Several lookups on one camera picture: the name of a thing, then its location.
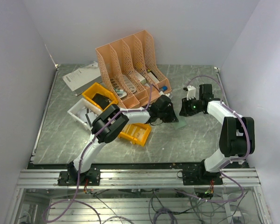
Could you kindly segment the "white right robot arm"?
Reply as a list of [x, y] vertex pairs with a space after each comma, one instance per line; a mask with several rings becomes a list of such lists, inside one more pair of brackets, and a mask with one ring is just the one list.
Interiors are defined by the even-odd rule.
[[199, 164], [196, 179], [200, 184], [208, 184], [225, 166], [242, 163], [255, 150], [254, 119], [239, 115], [229, 108], [223, 100], [214, 97], [211, 84], [196, 88], [188, 85], [183, 88], [187, 95], [182, 99], [180, 116], [194, 116], [200, 112], [213, 116], [221, 125], [219, 149]]

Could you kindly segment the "white bin with cards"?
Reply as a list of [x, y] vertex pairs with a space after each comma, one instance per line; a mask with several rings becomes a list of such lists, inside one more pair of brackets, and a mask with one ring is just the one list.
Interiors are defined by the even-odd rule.
[[86, 130], [91, 130], [94, 119], [102, 113], [102, 110], [82, 98], [76, 102], [67, 113], [75, 122], [80, 123]]

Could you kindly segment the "yellow bin with black items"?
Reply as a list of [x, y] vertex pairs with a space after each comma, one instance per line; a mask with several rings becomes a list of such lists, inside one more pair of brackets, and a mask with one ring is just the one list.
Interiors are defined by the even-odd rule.
[[82, 96], [102, 111], [112, 104], [117, 105], [119, 103], [111, 91], [107, 90], [97, 82], [85, 90], [82, 93]]

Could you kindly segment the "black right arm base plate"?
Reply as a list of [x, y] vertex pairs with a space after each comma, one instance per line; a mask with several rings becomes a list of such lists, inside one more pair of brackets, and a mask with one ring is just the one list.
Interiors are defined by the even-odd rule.
[[177, 177], [182, 180], [184, 186], [189, 185], [222, 185], [223, 181], [219, 173], [200, 175], [198, 171], [180, 170]]

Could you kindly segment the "yellow bin with cards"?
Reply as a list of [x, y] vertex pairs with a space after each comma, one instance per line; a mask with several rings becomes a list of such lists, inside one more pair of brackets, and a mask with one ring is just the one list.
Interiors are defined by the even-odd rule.
[[118, 138], [128, 140], [134, 145], [144, 146], [152, 128], [149, 124], [129, 124], [126, 125], [118, 135]]

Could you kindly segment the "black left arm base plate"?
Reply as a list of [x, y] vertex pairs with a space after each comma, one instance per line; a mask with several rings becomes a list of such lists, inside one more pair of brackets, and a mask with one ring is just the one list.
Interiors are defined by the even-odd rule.
[[98, 186], [101, 179], [101, 172], [98, 169], [90, 169], [88, 172], [82, 173], [78, 177], [73, 177], [68, 171], [61, 171], [57, 180], [58, 186]]

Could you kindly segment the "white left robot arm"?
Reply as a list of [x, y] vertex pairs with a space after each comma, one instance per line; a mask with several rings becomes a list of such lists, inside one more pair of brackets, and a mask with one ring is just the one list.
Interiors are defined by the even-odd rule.
[[151, 105], [136, 109], [124, 109], [115, 104], [110, 105], [93, 120], [90, 140], [79, 156], [68, 164], [70, 181], [75, 185], [83, 184], [95, 157], [106, 144], [117, 138], [126, 125], [150, 124], [157, 119], [164, 123], [178, 121], [173, 103], [166, 95], [161, 95]]

